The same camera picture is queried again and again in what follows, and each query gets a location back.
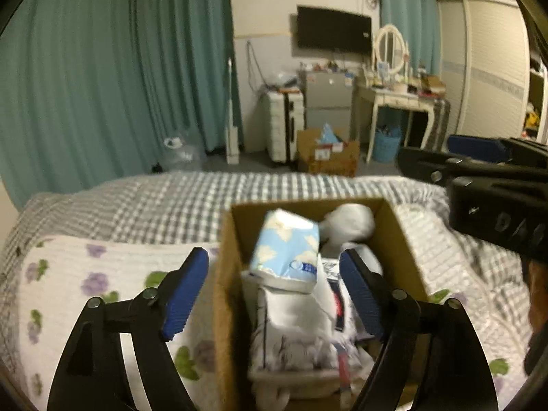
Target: paper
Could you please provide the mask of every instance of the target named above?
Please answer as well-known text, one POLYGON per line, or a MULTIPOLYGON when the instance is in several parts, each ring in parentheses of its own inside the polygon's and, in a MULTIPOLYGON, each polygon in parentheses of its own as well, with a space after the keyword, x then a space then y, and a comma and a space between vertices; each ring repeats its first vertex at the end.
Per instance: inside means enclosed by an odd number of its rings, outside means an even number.
POLYGON ((314 152, 314 160, 329 160, 331 157, 331 150, 329 148, 318 148, 314 152))
POLYGON ((343 151, 344 144, 342 142, 339 142, 338 144, 333 144, 331 147, 332 153, 341 153, 343 151))

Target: white mirror frame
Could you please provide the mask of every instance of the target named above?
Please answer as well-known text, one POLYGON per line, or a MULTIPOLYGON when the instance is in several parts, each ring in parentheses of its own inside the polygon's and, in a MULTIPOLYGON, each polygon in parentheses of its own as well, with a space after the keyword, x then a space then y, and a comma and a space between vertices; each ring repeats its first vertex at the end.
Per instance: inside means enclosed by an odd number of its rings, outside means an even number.
POLYGON ((377 32, 376 39, 375 39, 375 46, 374 46, 375 58, 378 62, 383 61, 380 56, 380 42, 385 41, 385 38, 388 34, 392 34, 394 36, 395 38, 394 44, 396 44, 396 41, 399 41, 401 42, 401 45, 402 45, 401 62, 395 68, 390 67, 390 74, 397 74, 402 70, 403 65, 405 64, 404 56, 406 54, 409 54, 409 52, 407 51, 406 43, 403 40, 402 33, 393 24, 386 24, 385 26, 380 28, 379 31, 377 32))

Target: white suitcase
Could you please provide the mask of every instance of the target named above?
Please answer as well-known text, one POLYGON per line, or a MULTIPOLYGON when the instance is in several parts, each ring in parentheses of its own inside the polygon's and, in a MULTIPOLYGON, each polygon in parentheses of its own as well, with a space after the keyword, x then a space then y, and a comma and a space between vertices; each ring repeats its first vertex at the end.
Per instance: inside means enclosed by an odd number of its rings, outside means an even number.
POLYGON ((302 93, 269 91, 262 96, 261 104, 270 159, 279 163, 297 160, 297 131, 305 128, 302 93))

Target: blue tissue box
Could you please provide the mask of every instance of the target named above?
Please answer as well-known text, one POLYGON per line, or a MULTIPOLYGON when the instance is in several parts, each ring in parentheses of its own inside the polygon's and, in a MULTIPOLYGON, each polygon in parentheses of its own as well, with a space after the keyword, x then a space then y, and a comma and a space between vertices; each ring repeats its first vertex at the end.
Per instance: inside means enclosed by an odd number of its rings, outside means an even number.
POLYGON ((311 293, 316 285, 318 224, 282 209, 265 216, 249 274, 276 289, 311 293))

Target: blue bin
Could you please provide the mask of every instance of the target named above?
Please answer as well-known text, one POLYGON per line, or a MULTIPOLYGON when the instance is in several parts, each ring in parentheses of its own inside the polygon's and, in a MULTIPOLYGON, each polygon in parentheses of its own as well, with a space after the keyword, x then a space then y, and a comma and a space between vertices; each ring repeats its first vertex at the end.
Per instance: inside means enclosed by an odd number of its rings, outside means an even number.
POLYGON ((396 128, 392 136, 377 130, 375 133, 375 146, 373 147, 373 160, 382 163, 393 162, 398 154, 401 141, 402 133, 400 128, 396 128))

